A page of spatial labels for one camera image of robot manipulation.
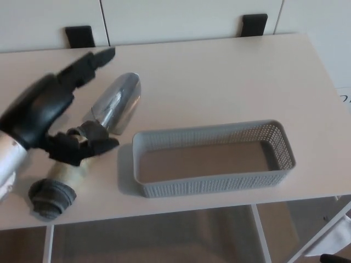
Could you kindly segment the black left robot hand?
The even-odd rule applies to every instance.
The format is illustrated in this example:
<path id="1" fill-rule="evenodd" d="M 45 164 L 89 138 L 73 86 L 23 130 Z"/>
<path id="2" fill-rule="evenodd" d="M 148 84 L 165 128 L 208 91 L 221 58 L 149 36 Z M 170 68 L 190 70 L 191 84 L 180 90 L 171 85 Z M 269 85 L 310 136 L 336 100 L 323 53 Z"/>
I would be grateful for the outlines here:
<path id="1" fill-rule="evenodd" d="M 115 49 L 88 52 L 57 74 L 47 74 L 22 92 L 1 115 L 1 131 L 15 139 L 26 150 L 40 148 L 49 158 L 80 165 L 86 158 L 102 155 L 119 145 L 104 131 L 100 138 L 84 142 L 65 134 L 51 136 L 52 124 L 69 108 L 74 91 L 95 78 L 97 69 L 115 57 Z"/>

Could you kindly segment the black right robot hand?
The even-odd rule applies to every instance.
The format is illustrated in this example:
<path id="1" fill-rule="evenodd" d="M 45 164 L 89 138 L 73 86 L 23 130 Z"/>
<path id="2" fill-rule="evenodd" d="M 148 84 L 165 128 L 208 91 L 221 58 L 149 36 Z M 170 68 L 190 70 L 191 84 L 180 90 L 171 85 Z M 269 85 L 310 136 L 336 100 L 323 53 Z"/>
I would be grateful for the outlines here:
<path id="1" fill-rule="evenodd" d="M 337 255 L 322 254 L 320 256 L 320 262 L 321 263 L 351 263 L 351 260 Z"/>

